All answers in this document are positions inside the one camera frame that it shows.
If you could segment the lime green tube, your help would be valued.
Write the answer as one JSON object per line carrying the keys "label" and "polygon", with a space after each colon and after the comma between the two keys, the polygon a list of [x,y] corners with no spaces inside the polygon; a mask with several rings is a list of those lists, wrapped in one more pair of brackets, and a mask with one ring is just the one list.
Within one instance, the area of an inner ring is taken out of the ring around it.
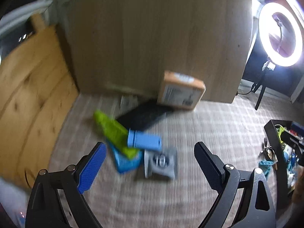
{"label": "lime green tube", "polygon": [[128,130],[124,128],[117,120],[111,119],[100,110],[93,113],[93,119],[103,135],[115,146],[115,148],[129,160],[135,158],[139,149],[128,148]]}

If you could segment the knotty pine wood panel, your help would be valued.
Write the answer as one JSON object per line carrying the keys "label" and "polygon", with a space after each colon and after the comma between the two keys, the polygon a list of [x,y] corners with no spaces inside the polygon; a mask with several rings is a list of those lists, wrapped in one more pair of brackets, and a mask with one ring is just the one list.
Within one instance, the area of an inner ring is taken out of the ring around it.
{"label": "knotty pine wood panel", "polygon": [[55,26],[30,17],[35,33],[1,63],[1,177],[31,188],[47,168],[78,90]]}

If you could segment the black foil pouch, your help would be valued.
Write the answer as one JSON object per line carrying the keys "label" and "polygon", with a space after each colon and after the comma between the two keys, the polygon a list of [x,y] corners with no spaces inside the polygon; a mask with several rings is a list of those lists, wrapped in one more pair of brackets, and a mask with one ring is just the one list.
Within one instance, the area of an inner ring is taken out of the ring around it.
{"label": "black foil pouch", "polygon": [[145,131],[174,112],[174,108],[158,104],[156,99],[147,100],[116,118],[127,130]]}

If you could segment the light blue plastic block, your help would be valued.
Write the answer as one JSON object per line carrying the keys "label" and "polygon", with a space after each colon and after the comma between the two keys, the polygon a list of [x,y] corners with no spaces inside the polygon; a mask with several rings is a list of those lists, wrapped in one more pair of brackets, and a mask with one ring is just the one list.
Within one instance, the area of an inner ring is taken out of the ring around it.
{"label": "light blue plastic block", "polygon": [[157,135],[129,130],[127,146],[128,148],[137,148],[140,150],[161,151],[162,140]]}

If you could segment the grey foil pouch with logo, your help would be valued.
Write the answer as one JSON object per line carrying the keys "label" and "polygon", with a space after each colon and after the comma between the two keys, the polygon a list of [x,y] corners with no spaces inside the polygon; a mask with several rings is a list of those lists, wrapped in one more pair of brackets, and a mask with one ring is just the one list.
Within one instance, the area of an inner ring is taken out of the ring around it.
{"label": "grey foil pouch with logo", "polygon": [[162,151],[144,151],[144,176],[153,174],[176,179],[178,172],[178,155],[176,148],[168,147]]}

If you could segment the small white snack sachet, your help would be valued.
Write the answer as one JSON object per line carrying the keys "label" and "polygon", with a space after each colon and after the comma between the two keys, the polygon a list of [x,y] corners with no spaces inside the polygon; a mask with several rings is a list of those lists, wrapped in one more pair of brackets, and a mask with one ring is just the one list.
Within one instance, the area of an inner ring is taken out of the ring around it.
{"label": "small white snack sachet", "polygon": [[138,97],[133,95],[123,95],[120,101],[120,114],[125,114],[138,106]]}

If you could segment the blue tissue packet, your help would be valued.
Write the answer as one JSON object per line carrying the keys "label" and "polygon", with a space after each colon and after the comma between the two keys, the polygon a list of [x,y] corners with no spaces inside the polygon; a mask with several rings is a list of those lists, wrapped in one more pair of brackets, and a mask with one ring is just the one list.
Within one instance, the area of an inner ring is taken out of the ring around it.
{"label": "blue tissue packet", "polygon": [[139,151],[135,158],[129,160],[123,154],[121,154],[115,146],[108,142],[109,147],[111,148],[115,167],[120,174],[138,169],[144,163],[143,151]]}

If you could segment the black storage tray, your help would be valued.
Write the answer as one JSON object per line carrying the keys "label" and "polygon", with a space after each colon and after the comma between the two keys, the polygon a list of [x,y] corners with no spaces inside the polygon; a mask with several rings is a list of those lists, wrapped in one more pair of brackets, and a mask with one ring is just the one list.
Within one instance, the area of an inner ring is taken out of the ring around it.
{"label": "black storage tray", "polygon": [[303,126],[289,120],[270,120],[264,126],[269,145],[277,157],[276,183],[277,183],[277,210],[284,209],[289,204],[289,190],[287,187],[287,161],[285,159],[282,143],[287,143],[295,154],[300,157],[303,149]]}

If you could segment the light wood cabinet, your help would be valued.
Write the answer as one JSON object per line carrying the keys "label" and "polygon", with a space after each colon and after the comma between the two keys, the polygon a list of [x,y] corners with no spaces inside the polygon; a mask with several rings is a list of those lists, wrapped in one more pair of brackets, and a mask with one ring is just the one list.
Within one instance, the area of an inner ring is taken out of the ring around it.
{"label": "light wood cabinet", "polygon": [[250,46],[251,0],[54,0],[83,93],[157,96],[164,72],[231,103]]}

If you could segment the orange cardboard box with label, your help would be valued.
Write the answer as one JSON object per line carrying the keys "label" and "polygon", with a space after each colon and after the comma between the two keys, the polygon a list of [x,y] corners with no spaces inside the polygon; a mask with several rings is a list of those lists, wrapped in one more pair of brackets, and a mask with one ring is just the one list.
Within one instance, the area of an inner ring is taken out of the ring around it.
{"label": "orange cardboard box with label", "polygon": [[178,109],[194,110],[205,91],[206,86],[202,80],[166,70],[157,103]]}

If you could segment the small cyan plastic tool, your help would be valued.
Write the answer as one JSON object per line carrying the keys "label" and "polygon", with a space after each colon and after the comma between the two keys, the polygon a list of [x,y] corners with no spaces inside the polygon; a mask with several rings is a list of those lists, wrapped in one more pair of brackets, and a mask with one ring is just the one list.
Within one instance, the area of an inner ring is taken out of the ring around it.
{"label": "small cyan plastic tool", "polygon": [[258,163],[258,166],[260,169],[262,169],[266,179],[269,176],[269,173],[271,172],[271,168],[273,166],[273,161],[266,161],[266,160],[262,160]]}

